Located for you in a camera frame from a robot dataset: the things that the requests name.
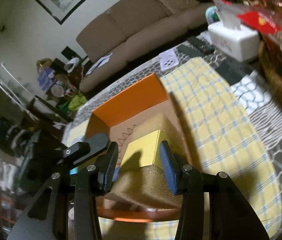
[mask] black metal bracket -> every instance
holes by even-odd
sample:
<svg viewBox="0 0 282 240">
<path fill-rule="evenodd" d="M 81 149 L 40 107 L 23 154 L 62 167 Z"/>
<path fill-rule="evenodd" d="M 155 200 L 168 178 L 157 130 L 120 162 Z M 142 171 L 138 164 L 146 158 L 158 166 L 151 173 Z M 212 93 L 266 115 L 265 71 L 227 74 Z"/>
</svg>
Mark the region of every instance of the black metal bracket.
<svg viewBox="0 0 282 240">
<path fill-rule="evenodd" d="M 69 171 L 89 159 L 99 156 L 75 176 L 75 187 L 70 185 Z M 52 166 L 49 177 L 32 202 L 12 228 L 8 240 L 66 240 L 68 236 L 69 193 L 74 192 L 75 234 L 77 240 L 101 239 L 95 197 L 110 191 L 118 144 L 106 134 L 96 134 L 63 151 L 64 158 Z"/>
<path fill-rule="evenodd" d="M 204 192 L 209 193 L 210 200 L 210 240 L 269 240 L 253 208 L 227 173 L 205 174 L 178 162 L 167 141 L 160 144 L 160 157 L 169 189 L 174 195 L 183 195 L 175 240 L 202 239 Z"/>
</svg>

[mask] yellow sponge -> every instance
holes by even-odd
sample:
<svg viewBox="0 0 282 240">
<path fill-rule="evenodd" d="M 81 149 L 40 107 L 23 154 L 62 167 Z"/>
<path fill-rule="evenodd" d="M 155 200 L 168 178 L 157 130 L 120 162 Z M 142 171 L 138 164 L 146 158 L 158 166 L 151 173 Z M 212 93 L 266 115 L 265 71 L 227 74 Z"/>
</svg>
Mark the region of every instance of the yellow sponge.
<svg viewBox="0 0 282 240">
<path fill-rule="evenodd" d="M 173 153 L 185 156 L 175 127 L 158 114 L 137 126 L 131 138 L 112 193 L 147 208 L 181 207 L 182 196 L 173 196 L 167 187 L 159 152 L 160 143 L 166 140 Z"/>
</svg>

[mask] cardboard box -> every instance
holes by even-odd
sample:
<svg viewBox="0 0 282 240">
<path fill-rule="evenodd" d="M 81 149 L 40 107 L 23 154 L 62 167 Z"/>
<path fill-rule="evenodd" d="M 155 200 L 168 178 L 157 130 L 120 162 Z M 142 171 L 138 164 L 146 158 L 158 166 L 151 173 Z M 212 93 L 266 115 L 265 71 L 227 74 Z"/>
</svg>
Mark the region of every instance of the cardboard box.
<svg viewBox="0 0 282 240">
<path fill-rule="evenodd" d="M 143 78 L 93 110 L 85 137 L 103 132 L 111 141 L 116 141 L 119 145 L 117 166 L 120 166 L 134 128 L 158 113 L 163 113 L 176 128 L 187 161 L 193 165 L 173 103 L 155 74 Z"/>
</svg>

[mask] clutter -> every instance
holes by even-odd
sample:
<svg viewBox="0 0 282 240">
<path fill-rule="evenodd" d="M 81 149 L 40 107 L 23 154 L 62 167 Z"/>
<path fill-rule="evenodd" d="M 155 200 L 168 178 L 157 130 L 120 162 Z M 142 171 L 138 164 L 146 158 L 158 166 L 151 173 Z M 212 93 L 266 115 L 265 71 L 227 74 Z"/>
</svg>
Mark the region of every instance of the clutter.
<svg viewBox="0 0 282 240">
<path fill-rule="evenodd" d="M 9 158 L 8 155 L 5 155 L 0 151 L 0 188 L 3 191 L 9 191 L 14 193 L 14 178 L 17 172 L 17 165 L 21 164 L 21 159 L 18 158 Z"/>
<path fill-rule="evenodd" d="M 41 89 L 46 92 L 51 88 L 51 86 L 56 82 L 54 76 L 54 70 L 52 68 L 44 68 L 38 76 L 38 82 Z"/>
<path fill-rule="evenodd" d="M 165 71 L 169 68 L 179 65 L 178 58 L 173 49 L 168 49 L 159 54 L 161 71 Z"/>
<path fill-rule="evenodd" d="M 66 101 L 63 104 L 58 105 L 58 110 L 64 114 L 70 114 L 71 110 L 69 109 L 70 101 Z"/>
<path fill-rule="evenodd" d="M 0 118 L 0 150 L 10 156 L 23 156 L 31 132 Z"/>
<path fill-rule="evenodd" d="M 18 203 L 13 196 L 0 193 L 0 234 L 2 239 L 7 239 L 23 208 L 24 205 Z"/>
<path fill-rule="evenodd" d="M 38 73 L 43 71 L 45 68 L 49 68 L 51 66 L 52 62 L 53 61 L 50 58 L 43 58 L 41 60 L 38 60 L 37 63 L 36 63 Z"/>
<path fill-rule="evenodd" d="M 66 84 L 62 81 L 57 81 L 50 89 L 52 95 L 55 97 L 61 98 L 64 95 Z"/>
</svg>

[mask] tissue box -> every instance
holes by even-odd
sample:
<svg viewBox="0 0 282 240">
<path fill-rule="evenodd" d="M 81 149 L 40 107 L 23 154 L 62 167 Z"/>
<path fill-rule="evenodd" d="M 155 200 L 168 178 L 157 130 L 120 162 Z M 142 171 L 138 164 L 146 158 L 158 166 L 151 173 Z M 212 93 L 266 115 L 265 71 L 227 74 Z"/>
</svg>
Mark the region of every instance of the tissue box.
<svg viewBox="0 0 282 240">
<path fill-rule="evenodd" d="M 208 30 L 212 43 L 237 61 L 243 62 L 257 57 L 260 37 L 256 30 L 245 25 L 241 25 L 241 30 L 232 30 L 225 28 L 223 22 L 210 24 Z"/>
</svg>

